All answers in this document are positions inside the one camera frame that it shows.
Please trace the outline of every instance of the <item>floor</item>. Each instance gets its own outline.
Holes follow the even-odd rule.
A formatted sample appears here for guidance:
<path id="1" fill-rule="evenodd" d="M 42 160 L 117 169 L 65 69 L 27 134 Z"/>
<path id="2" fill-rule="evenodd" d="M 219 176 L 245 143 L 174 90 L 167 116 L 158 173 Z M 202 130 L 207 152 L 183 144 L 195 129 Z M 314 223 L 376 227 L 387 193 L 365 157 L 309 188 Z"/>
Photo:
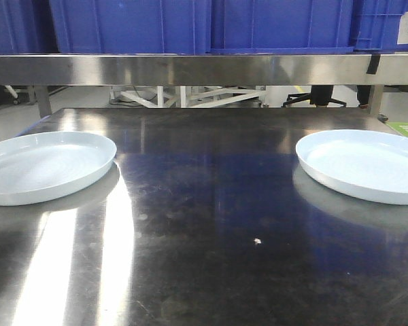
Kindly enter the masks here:
<path id="1" fill-rule="evenodd" d="M 270 107 L 280 107 L 287 94 L 308 92 L 309 86 L 270 86 Z M 50 97 L 52 111 L 63 107 L 112 107 L 109 104 L 110 87 L 84 86 L 69 87 Z M 346 101 L 348 107 L 356 107 L 356 93 L 353 88 L 336 86 L 333 97 Z M 294 106 L 305 107 L 309 103 L 297 103 Z M 391 122 L 408 122 L 408 93 L 395 88 L 386 88 L 381 112 Z M 39 120 L 37 104 L 4 105 L 0 107 L 0 141 L 12 138 Z"/>

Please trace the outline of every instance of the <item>stainless steel rail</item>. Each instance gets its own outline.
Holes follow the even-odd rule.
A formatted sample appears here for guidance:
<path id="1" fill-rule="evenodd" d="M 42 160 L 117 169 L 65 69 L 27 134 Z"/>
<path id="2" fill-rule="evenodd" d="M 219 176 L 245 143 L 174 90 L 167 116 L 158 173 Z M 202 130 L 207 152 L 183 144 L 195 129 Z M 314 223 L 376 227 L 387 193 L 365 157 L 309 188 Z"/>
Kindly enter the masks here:
<path id="1" fill-rule="evenodd" d="M 0 84 L 37 86 L 408 85 L 408 52 L 381 54 L 374 74 L 367 73 L 371 62 L 372 54 L 13 55 L 0 56 Z M 40 88 L 37 89 L 37 93 L 41 98 L 45 98 Z M 42 114 L 47 113 L 48 109 L 44 109 Z"/>

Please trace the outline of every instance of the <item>white plate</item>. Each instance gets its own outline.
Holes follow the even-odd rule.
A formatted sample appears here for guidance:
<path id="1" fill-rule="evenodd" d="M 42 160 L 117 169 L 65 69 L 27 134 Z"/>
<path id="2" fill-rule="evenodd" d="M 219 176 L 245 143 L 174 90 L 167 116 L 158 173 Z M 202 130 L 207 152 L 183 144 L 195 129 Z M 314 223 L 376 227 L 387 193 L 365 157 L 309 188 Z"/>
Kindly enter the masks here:
<path id="1" fill-rule="evenodd" d="M 45 202 L 98 181 L 116 146 L 88 132 L 45 132 L 0 142 L 0 206 Z"/>
<path id="2" fill-rule="evenodd" d="M 364 130 L 329 130 L 303 137 L 296 153 L 305 172 L 356 198 L 408 204 L 408 138 Z"/>

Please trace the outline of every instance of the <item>metal table surface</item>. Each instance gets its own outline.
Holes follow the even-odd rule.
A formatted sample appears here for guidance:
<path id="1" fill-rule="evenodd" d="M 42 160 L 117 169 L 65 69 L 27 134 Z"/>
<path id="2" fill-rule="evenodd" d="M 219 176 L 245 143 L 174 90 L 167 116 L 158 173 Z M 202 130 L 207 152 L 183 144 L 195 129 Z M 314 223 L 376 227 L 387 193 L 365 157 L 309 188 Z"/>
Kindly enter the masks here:
<path id="1" fill-rule="evenodd" d="M 116 165 L 76 194 L 0 207 L 0 326 L 406 325 L 408 206 L 312 181 L 317 130 L 358 109 L 62 109 Z"/>

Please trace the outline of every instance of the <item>blue bin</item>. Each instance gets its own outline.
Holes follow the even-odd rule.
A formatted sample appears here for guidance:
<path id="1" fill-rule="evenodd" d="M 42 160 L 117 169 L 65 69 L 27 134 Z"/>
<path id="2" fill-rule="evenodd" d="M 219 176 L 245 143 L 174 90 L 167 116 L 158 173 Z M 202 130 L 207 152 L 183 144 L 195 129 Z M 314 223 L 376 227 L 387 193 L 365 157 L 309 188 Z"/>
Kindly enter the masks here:
<path id="1" fill-rule="evenodd" d="M 50 0 L 63 53 L 204 54 L 211 0 Z"/>
<path id="2" fill-rule="evenodd" d="M 213 0 L 212 52 L 342 53 L 352 0 Z"/>
<path id="3" fill-rule="evenodd" d="M 0 54 L 57 52 L 48 1 L 0 0 Z"/>
<path id="4" fill-rule="evenodd" d="M 398 36 L 408 0 L 354 0 L 351 45 L 355 50 L 408 50 Z M 408 34 L 408 26 L 402 26 Z"/>

